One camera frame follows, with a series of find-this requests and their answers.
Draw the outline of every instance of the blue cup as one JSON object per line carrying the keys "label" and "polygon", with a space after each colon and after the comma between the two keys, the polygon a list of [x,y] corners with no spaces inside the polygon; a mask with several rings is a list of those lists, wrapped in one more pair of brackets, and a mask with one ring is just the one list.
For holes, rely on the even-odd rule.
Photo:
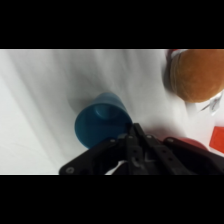
{"label": "blue cup", "polygon": [[121,99],[113,93],[103,93],[85,108],[75,121],[75,133],[87,148],[105,139],[117,139],[127,133],[132,120]]}

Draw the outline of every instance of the orange object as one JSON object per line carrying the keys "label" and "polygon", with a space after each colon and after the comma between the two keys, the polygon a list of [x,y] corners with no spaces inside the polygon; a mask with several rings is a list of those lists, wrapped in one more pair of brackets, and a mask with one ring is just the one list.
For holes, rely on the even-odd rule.
{"label": "orange object", "polygon": [[214,128],[210,147],[224,153],[224,127]]}

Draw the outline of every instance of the orange ball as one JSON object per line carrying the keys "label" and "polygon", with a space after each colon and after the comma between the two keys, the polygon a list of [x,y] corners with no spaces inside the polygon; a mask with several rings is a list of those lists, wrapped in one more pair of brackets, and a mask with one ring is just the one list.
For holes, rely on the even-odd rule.
{"label": "orange ball", "polygon": [[173,58],[171,85],[186,102],[209,100],[224,89],[224,49],[189,49]]}

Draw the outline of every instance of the white surface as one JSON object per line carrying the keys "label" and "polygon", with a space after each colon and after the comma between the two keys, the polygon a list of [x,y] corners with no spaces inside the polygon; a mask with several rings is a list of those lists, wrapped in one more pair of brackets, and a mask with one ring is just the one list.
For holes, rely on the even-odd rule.
{"label": "white surface", "polygon": [[170,91],[166,50],[0,50],[0,174],[57,174],[86,149],[78,113],[102,92],[116,93],[134,122],[163,139],[207,147],[221,110],[185,104]]}

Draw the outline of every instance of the red object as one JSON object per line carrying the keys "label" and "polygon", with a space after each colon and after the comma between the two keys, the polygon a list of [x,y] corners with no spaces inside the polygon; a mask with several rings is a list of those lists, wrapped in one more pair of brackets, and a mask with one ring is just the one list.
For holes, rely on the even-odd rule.
{"label": "red object", "polygon": [[224,153],[224,127],[214,128],[210,147]]}
{"label": "red object", "polygon": [[194,145],[200,149],[204,149],[206,151],[209,151],[203,144],[201,144],[200,142],[194,140],[194,139],[190,139],[190,138],[179,138],[181,141],[186,142],[190,145]]}

